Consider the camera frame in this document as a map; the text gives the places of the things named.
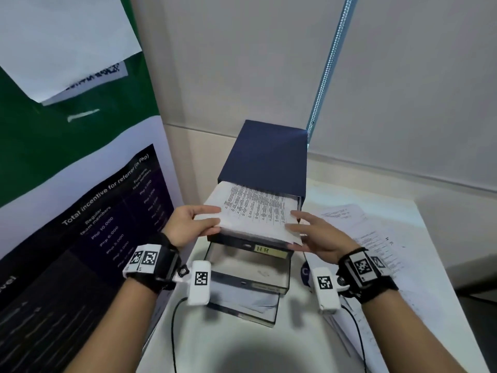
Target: right hand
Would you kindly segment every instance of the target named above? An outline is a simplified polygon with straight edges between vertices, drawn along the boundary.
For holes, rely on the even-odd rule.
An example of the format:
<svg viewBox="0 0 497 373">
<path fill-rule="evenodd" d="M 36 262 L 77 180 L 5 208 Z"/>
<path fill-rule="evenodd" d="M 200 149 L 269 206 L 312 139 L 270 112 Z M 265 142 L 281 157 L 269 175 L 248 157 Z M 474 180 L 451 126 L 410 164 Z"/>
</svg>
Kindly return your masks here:
<svg viewBox="0 0 497 373">
<path fill-rule="evenodd" d="M 289 244 L 290 250 L 314 253 L 325 262 L 337 264 L 341 257 L 360 247 L 343 231 L 328 224 L 322 218 L 301 211 L 291 211 L 291 214 L 297 219 L 306 220 L 310 225 L 285 225 L 291 232 L 306 234 L 302 237 L 302 246 Z"/>
</svg>

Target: poster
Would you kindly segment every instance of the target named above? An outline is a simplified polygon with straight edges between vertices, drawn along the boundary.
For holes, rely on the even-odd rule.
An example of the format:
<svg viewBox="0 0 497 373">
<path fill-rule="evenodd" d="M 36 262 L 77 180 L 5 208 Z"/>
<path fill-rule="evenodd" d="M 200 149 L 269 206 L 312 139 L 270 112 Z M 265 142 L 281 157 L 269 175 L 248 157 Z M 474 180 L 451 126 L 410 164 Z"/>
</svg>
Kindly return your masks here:
<svg viewBox="0 0 497 373">
<path fill-rule="evenodd" d="M 181 203 L 155 116 L 0 208 L 0 371 L 62 371 Z"/>
</svg>

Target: hand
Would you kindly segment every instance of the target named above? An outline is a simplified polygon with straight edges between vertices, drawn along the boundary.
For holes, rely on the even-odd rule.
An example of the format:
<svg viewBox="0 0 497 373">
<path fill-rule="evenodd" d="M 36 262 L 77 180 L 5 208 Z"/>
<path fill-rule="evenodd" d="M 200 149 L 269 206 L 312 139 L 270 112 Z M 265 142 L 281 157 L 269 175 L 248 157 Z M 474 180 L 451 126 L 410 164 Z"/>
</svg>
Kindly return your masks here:
<svg viewBox="0 0 497 373">
<path fill-rule="evenodd" d="M 221 209 L 213 205 L 184 205 L 177 207 L 162 232 L 176 247 L 183 247 L 197 237 L 219 233 L 221 228 L 218 218 L 194 220 L 195 215 L 203 213 L 219 213 Z"/>
<path fill-rule="evenodd" d="M 290 250 L 311 252 L 325 262 L 337 264 L 341 257 L 360 247 L 343 231 L 328 224 L 322 218 L 301 211 L 292 211 L 291 214 L 308 221 L 310 225 L 285 225 L 291 232 L 306 234 L 302 237 L 302 246 L 289 244 Z"/>
</svg>

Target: black cable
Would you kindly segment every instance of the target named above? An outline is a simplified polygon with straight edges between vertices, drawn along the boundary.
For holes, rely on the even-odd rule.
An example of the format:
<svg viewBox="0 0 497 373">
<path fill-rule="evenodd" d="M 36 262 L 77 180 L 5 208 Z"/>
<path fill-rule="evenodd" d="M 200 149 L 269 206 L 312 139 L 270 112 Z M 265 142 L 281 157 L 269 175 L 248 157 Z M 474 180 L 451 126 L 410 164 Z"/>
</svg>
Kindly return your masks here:
<svg viewBox="0 0 497 373">
<path fill-rule="evenodd" d="M 355 327 L 357 328 L 357 333 L 359 334 L 359 342 L 361 343 L 361 351 L 362 351 L 362 360 L 364 362 L 364 373 L 367 373 L 367 366 L 366 366 L 366 354 L 364 353 L 364 345 L 362 343 L 362 338 L 361 338 L 361 332 L 359 331 L 359 325 L 357 324 L 357 321 L 355 320 L 354 316 L 352 315 L 352 312 L 347 309 L 346 307 L 344 307 L 342 305 L 342 308 L 347 310 L 347 313 L 350 314 L 350 316 L 352 317 L 352 320 L 354 321 L 355 323 Z"/>
<path fill-rule="evenodd" d="M 176 353 L 174 352 L 174 316 L 176 315 L 176 311 L 178 310 L 178 306 L 180 306 L 180 304 L 186 300 L 188 300 L 188 297 L 185 297 L 185 298 L 182 298 L 181 300 L 179 300 L 179 302 L 174 307 L 174 311 L 172 312 L 171 344 L 172 344 L 172 363 L 174 364 L 174 373 L 177 373 L 177 371 L 176 371 Z"/>
</svg>

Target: left hand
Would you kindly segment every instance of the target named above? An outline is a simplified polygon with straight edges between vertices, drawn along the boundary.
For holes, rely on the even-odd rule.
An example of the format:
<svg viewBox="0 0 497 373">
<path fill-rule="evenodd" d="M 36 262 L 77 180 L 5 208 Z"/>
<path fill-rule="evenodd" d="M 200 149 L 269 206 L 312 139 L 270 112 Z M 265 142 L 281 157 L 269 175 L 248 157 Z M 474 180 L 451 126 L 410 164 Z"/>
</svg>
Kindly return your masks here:
<svg viewBox="0 0 497 373">
<path fill-rule="evenodd" d="M 197 237 L 210 236 L 221 231 L 219 218 L 194 220 L 195 215 L 219 213 L 221 209 L 213 205 L 184 205 L 171 214 L 162 232 L 176 247 L 183 247 Z"/>
</svg>

